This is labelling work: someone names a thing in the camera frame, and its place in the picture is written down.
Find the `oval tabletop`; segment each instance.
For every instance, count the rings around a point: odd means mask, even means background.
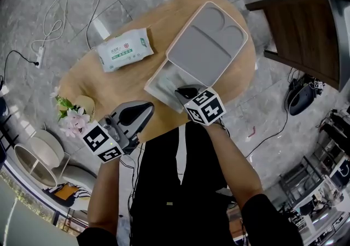
[[[119,104],[151,101],[155,113],[139,133],[140,142],[162,135],[186,122],[187,114],[178,114],[143,90],[146,82],[166,59],[165,52],[192,14],[207,1],[214,2],[232,16],[248,33],[249,39],[235,60],[213,88],[226,103],[236,98],[249,85],[255,70],[255,48],[242,14],[227,0],[171,0],[123,26],[109,38],[128,30],[148,28],[154,54],[115,72],[104,73],[95,51],[88,52],[61,79],[60,96],[74,101],[78,95],[91,97],[96,103],[95,119],[99,121]]]

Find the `gray tray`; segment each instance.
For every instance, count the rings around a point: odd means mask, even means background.
[[[212,86],[247,40],[247,33],[230,15],[207,2],[171,44],[167,58],[205,86]]]

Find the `person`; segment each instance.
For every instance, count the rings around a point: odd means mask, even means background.
[[[303,245],[298,228],[264,195],[258,174],[218,124],[185,128],[186,169],[178,178],[178,128],[146,142],[131,215],[131,244],[236,245],[226,215],[229,186],[252,246]],[[117,245],[119,160],[101,165],[79,245]]]

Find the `forearm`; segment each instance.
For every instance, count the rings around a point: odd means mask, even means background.
[[[92,191],[87,219],[89,227],[116,234],[119,212],[119,159],[102,164]]]
[[[217,124],[205,127],[217,154],[221,170],[240,208],[254,195],[261,194],[261,181],[226,132]]]

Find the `power plug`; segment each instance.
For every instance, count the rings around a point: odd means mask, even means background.
[[[40,47],[37,54],[37,62],[39,63],[38,65],[36,65],[37,68],[40,68],[42,66],[44,53],[45,53],[45,47]]]

